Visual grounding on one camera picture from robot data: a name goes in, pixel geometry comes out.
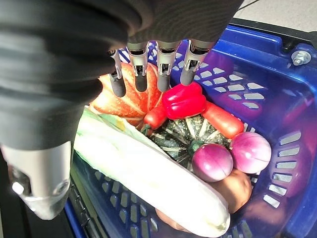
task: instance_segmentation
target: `red vegetable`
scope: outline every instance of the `red vegetable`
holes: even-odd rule
[[[207,102],[206,111],[202,115],[229,139],[244,130],[244,125],[239,119],[213,103]]]
[[[164,92],[162,101],[164,105],[168,105],[171,103],[180,102],[184,99],[187,99],[195,95],[202,95],[202,94],[203,94],[203,90],[201,86],[196,82],[192,82],[188,86],[178,84],[175,87]]]
[[[159,104],[156,108],[149,111],[144,117],[144,123],[149,125],[151,129],[158,129],[167,120],[165,107]]]
[[[166,91],[162,97],[166,115],[171,120],[202,113],[206,109],[206,102],[201,86],[195,82],[188,86],[178,84]]]

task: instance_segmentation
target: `pumpkin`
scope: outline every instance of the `pumpkin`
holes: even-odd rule
[[[162,93],[157,88],[158,68],[148,63],[148,88],[139,92],[135,87],[133,68],[128,63],[121,63],[122,76],[126,87],[126,95],[122,98],[115,96],[112,90],[110,75],[103,75],[99,80],[103,84],[100,95],[90,103],[90,110],[97,114],[112,114],[125,118],[137,128],[143,125],[144,116],[161,102]]]
[[[149,138],[173,160],[193,172],[192,157],[203,144],[216,143],[229,149],[229,140],[201,115],[167,120]]]

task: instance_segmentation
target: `red pumpkin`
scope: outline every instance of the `red pumpkin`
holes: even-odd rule
[[[90,109],[98,114],[112,114],[125,118],[137,128],[143,125],[144,116],[161,102],[162,93],[157,88],[158,68],[148,63],[148,88],[139,92],[135,87],[133,68],[128,63],[121,63],[126,95],[119,98],[114,95],[109,74],[99,79],[103,83],[101,94],[90,104]]]

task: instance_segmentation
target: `red onion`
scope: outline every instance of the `red onion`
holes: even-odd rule
[[[262,171],[269,164],[272,149],[268,141],[254,132],[244,132],[232,139],[234,167],[247,174]]]
[[[205,144],[194,153],[194,173],[206,182],[224,179],[231,173],[232,168],[232,156],[222,145]]]

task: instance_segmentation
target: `shopping basket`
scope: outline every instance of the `shopping basket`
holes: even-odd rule
[[[177,51],[171,86],[180,83],[187,45],[182,41]],[[246,131],[263,135],[272,146],[269,166],[250,175],[251,199],[232,215],[224,238],[317,237],[317,51],[303,43],[287,51],[283,46],[278,36],[228,26],[195,76],[208,100],[240,118]],[[310,62],[295,66],[296,51],[307,52]],[[154,42],[149,43],[148,56],[156,64]],[[125,50],[120,58],[129,62]],[[95,237],[198,237],[163,223],[153,207],[93,170],[76,153],[72,179],[66,211],[77,237],[94,229]]]

